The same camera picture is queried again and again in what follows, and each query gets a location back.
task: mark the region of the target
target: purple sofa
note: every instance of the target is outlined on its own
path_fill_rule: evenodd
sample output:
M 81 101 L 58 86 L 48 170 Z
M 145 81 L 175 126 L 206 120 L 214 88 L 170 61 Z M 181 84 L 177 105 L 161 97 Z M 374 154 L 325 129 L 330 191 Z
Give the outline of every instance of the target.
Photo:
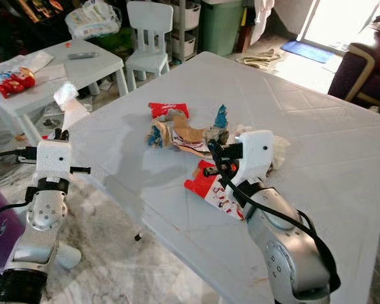
M 380 105 L 380 33 L 365 28 L 343 56 L 328 94 L 356 105 Z

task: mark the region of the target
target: green trash can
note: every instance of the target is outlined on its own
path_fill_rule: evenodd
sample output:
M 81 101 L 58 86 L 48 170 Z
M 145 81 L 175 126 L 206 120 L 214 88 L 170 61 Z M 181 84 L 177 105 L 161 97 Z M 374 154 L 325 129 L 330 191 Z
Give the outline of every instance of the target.
M 231 54 L 242 14 L 242 0 L 202 0 L 199 49 L 221 56 Z

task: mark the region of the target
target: white bin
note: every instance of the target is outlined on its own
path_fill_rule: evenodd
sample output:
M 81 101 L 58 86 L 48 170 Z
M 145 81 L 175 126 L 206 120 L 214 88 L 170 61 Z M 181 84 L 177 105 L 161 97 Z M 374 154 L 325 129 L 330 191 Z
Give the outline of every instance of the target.
M 173 6 L 173 23 L 174 27 L 178 28 L 180 23 L 180 8 L 177 5 Z M 185 29 L 193 29 L 197 27 L 200 19 L 201 5 L 194 2 L 186 2 L 186 10 L 184 12 L 184 27 Z
M 193 35 L 185 33 L 184 35 L 184 57 L 194 53 L 194 43 L 196 38 Z M 172 32 L 172 52 L 175 55 L 180 54 L 179 33 Z

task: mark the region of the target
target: blue mat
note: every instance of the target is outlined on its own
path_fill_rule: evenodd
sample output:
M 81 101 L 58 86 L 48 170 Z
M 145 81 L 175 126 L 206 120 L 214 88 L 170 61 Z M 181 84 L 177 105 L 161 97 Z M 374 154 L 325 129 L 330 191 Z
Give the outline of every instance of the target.
M 332 52 L 324 51 L 323 49 L 298 41 L 289 41 L 281 49 L 321 63 L 327 62 L 334 55 Z

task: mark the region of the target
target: small white table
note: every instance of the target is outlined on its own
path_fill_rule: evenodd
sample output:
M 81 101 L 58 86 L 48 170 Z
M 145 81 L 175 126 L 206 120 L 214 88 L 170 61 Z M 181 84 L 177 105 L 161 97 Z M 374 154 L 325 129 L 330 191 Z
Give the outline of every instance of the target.
M 313 219 L 331 249 L 342 281 L 331 303 L 367 303 L 380 233 L 380 115 L 201 53 L 70 129 L 75 157 L 92 167 L 98 186 L 238 304 L 273 304 L 263 256 L 244 222 L 184 188 L 198 157 L 146 145 L 150 101 L 187 103 L 196 128 L 212 124 L 225 104 L 230 125 L 288 139 L 286 160 L 267 184 Z
M 91 92 L 95 92 L 98 90 L 97 80 L 115 73 L 120 96 L 128 94 L 122 70 L 124 67 L 122 59 L 105 49 L 87 41 L 70 40 L 48 47 L 43 51 L 54 57 L 48 66 L 61 63 L 65 65 L 68 81 L 73 83 L 77 89 L 89 86 Z M 97 52 L 98 56 L 80 60 L 68 59 L 68 54 L 85 52 Z M 37 84 L 25 92 L 11 95 L 8 99 L 4 99 L 0 94 L 0 117 L 8 126 L 10 132 L 13 135 L 20 133 L 18 122 L 30 144 L 35 146 L 41 137 L 27 114 L 52 103 L 53 94 L 64 81 L 51 80 L 43 84 Z

